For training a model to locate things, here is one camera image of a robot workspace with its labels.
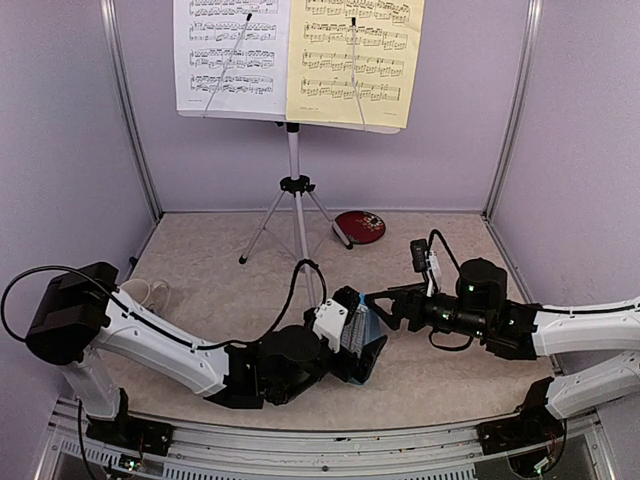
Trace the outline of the white perforated music stand desk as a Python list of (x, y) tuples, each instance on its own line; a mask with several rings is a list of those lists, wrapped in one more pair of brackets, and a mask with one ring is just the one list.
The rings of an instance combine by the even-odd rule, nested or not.
[(176, 1), (176, 110), (404, 129), (424, 8), (422, 1)]

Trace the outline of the blue metronome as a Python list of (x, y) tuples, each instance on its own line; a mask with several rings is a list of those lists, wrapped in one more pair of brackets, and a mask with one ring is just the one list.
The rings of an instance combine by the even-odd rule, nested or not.
[(342, 333), (341, 347), (361, 354), (362, 348), (382, 336), (380, 318), (365, 305), (365, 295), (360, 294), (360, 305), (351, 323)]

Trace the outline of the yellowed sheet music page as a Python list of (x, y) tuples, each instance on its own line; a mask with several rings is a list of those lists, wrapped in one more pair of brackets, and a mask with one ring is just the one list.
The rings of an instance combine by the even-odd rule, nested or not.
[(287, 120), (406, 128), (424, 9), (411, 0), (292, 2)]

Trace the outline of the white sheet music page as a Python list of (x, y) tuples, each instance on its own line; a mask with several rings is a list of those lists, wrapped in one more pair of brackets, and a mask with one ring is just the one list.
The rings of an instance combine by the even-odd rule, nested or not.
[(184, 117), (283, 121), (291, 3), (173, 3), (176, 110)]

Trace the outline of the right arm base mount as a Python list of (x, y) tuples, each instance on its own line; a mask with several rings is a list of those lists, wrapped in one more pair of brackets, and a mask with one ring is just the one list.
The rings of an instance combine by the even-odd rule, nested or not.
[(550, 418), (520, 416), (480, 423), (476, 427), (484, 455), (516, 450), (562, 437), (564, 422)]

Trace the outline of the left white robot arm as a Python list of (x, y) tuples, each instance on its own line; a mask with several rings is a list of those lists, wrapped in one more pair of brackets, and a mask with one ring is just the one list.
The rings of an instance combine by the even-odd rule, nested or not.
[(81, 269), (46, 265), (8, 284), (54, 273), (27, 332), (7, 334), (40, 360), (59, 367), (88, 419), (121, 445), (140, 434), (125, 391), (100, 364), (100, 351), (121, 355), (229, 409), (280, 406), (333, 375), (362, 385), (387, 338), (370, 329), (364, 297), (343, 287), (306, 311), (301, 324), (274, 322), (256, 340), (212, 343), (151, 312), (123, 286), (117, 269), (97, 262)]

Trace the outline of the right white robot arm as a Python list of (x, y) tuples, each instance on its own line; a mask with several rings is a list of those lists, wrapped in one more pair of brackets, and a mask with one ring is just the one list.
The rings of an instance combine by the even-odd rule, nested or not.
[(475, 258), (458, 270), (455, 295), (409, 285), (366, 295), (365, 303), (391, 329), (401, 322), (417, 332), (458, 333), (477, 339), (506, 360), (536, 360), (559, 353), (614, 350), (616, 356), (571, 375), (531, 385), (511, 433), (535, 442), (557, 420), (639, 390), (639, 301), (583, 307), (523, 304), (507, 297), (507, 272)]

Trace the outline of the silver tripod stand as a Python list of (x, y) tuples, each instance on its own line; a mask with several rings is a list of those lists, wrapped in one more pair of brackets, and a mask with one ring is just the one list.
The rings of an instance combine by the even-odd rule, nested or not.
[(280, 180), (279, 190), (277, 191), (266, 213), (261, 218), (260, 223), (256, 227), (256, 230), (254, 231), (247, 246), (242, 251), (238, 260), (239, 264), (244, 265), (247, 262), (261, 234), (268, 230), (267, 225), (286, 194), (291, 197), (291, 211), (293, 215), (294, 227), (294, 250), (291, 251), (287, 247), (287, 245), (277, 237), (275, 233), (271, 232), (271, 235), (275, 240), (280, 242), (285, 247), (287, 253), (295, 261), (304, 259), (310, 260), (312, 258), (312, 253), (309, 250), (307, 240), (307, 229), (303, 208), (303, 199), (305, 196), (308, 196), (311, 199), (312, 203), (322, 213), (324, 219), (330, 226), (330, 231), (338, 237), (340, 242), (347, 250), (352, 250), (354, 247), (354, 243), (347, 237), (342, 228), (338, 225), (336, 219), (330, 214), (329, 210), (321, 202), (316, 192), (316, 185), (311, 181), (309, 176), (303, 175), (301, 173), (299, 151), (300, 125), (298, 123), (282, 121), (276, 121), (276, 125), (286, 131), (289, 174)]

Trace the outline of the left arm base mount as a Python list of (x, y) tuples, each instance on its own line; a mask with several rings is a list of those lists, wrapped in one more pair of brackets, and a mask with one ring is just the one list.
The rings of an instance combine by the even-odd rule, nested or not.
[(126, 415), (113, 420), (88, 418), (87, 436), (108, 445), (143, 454), (167, 456), (174, 427), (168, 423)]

